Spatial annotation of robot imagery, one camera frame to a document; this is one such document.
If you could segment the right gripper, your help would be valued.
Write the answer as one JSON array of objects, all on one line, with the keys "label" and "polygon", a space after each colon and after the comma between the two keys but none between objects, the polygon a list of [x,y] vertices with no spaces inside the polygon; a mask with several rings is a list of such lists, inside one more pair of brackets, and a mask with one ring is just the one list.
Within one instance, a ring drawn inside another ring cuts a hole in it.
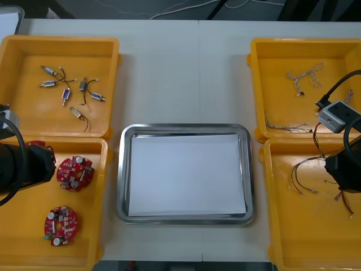
[{"label": "right gripper", "polygon": [[360,193],[360,168],[346,155],[332,155],[325,160],[325,169],[341,191]]}]

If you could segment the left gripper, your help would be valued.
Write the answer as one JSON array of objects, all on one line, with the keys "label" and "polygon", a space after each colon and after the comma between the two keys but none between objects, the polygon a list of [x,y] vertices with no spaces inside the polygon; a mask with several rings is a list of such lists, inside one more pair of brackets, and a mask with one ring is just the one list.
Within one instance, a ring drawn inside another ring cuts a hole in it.
[{"label": "left gripper", "polygon": [[51,146],[30,145],[27,147],[28,169],[26,186],[49,182],[55,173],[55,154]]}]

